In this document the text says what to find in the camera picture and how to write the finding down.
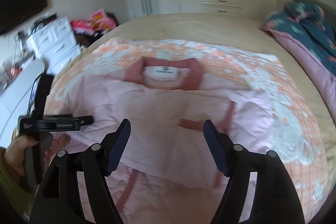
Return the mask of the person's left hand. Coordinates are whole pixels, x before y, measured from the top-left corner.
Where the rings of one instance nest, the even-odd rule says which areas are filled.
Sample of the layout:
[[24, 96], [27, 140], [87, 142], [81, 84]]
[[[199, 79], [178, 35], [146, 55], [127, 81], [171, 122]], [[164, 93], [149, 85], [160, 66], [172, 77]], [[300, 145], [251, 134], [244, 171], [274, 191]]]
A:
[[19, 180], [25, 176], [25, 151], [37, 145], [38, 142], [31, 136], [21, 135], [15, 138], [3, 154], [3, 162], [9, 174]]

